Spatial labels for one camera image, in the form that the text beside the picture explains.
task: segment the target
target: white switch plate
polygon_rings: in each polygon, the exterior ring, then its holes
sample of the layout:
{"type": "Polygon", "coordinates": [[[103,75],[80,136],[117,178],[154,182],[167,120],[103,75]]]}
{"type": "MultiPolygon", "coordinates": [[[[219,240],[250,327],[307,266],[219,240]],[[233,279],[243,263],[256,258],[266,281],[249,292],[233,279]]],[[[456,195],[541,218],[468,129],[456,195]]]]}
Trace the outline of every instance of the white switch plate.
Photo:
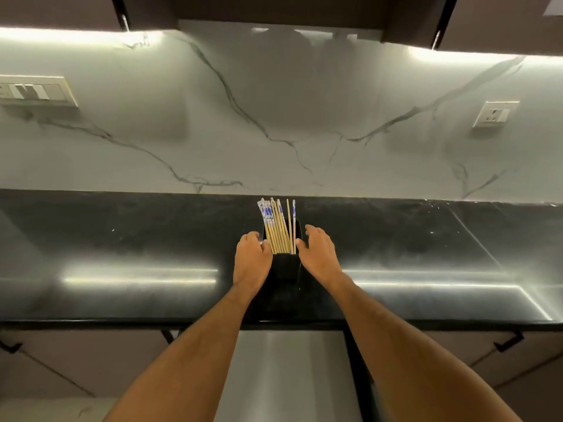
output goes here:
{"type": "Polygon", "coordinates": [[[27,75],[0,75],[0,104],[78,106],[64,77],[27,75]]]}
{"type": "Polygon", "coordinates": [[[473,127],[502,127],[519,102],[485,102],[473,127]]]}

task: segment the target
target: glossy black surface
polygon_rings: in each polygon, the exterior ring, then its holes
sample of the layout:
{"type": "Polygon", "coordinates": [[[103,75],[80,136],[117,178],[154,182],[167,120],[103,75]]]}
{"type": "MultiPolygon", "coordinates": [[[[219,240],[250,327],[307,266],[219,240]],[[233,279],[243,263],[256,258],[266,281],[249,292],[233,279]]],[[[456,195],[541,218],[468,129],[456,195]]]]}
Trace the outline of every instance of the glossy black surface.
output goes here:
{"type": "MultiPolygon", "coordinates": [[[[189,324],[229,289],[241,235],[262,231],[258,199],[0,190],[0,324],[189,324]]],[[[559,206],[296,200],[302,225],[331,235],[348,274],[416,325],[561,326],[559,206]]],[[[340,329],[344,320],[301,268],[294,281],[269,278],[244,325],[340,329]]]]}

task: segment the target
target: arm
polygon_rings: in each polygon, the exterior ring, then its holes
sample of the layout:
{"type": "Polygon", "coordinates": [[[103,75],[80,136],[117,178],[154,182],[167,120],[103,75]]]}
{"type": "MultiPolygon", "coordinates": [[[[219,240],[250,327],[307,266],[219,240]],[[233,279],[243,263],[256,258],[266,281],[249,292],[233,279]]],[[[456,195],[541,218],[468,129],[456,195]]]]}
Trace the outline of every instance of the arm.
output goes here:
{"type": "Polygon", "coordinates": [[[297,241],[301,262],[344,312],[395,422],[520,422],[473,370],[356,286],[322,229],[306,229],[308,247],[297,241]]]}
{"type": "Polygon", "coordinates": [[[104,422],[212,422],[250,301],[272,263],[258,233],[236,247],[233,286],[133,382],[104,422]]]}

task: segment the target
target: dark brown panel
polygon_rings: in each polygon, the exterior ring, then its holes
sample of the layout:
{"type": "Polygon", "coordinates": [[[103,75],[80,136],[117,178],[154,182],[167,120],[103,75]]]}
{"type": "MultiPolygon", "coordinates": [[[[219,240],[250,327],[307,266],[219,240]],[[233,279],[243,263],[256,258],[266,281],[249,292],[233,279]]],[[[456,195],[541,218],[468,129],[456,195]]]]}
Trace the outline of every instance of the dark brown panel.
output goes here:
{"type": "Polygon", "coordinates": [[[392,0],[382,41],[432,47],[446,0],[392,0]]]}
{"type": "Polygon", "coordinates": [[[178,18],[382,29],[388,0],[173,0],[178,18]]]}
{"type": "Polygon", "coordinates": [[[178,19],[171,0],[123,0],[129,28],[133,30],[175,29],[178,19]]]}
{"type": "Polygon", "coordinates": [[[0,26],[120,31],[111,0],[0,0],[0,26]]]}
{"type": "Polygon", "coordinates": [[[550,0],[458,0],[440,50],[563,54],[563,17],[543,16],[550,0]]]}

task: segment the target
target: marble backsplash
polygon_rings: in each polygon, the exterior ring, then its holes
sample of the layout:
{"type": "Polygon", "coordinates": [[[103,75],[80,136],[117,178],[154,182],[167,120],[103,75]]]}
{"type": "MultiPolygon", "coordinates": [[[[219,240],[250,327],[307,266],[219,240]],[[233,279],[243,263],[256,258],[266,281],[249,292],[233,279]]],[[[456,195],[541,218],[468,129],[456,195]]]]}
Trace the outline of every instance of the marble backsplash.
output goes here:
{"type": "Polygon", "coordinates": [[[79,103],[0,107],[0,187],[563,203],[563,58],[240,23],[127,37],[0,33],[0,74],[64,76],[79,103]],[[487,100],[520,105],[473,129],[487,100]]]}

